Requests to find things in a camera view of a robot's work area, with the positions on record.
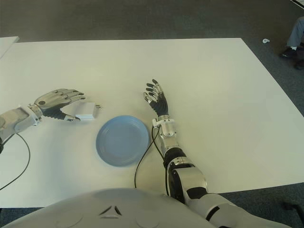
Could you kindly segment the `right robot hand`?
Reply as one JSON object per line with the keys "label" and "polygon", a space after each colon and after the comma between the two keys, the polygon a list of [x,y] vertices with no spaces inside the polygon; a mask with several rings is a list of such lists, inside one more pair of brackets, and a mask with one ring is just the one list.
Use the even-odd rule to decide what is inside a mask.
{"label": "right robot hand", "polygon": [[143,93],[145,101],[158,117],[169,115],[168,103],[161,85],[155,79],[152,83],[146,84],[146,91]]}

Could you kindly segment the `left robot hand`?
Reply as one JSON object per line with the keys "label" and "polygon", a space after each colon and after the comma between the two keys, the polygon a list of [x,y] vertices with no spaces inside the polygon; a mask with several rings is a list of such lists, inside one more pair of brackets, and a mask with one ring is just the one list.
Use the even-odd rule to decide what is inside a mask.
{"label": "left robot hand", "polygon": [[29,108],[38,112],[38,117],[46,116],[65,121],[80,121],[76,116],[66,114],[61,109],[71,103],[84,100],[84,93],[75,89],[56,89],[37,98]]}

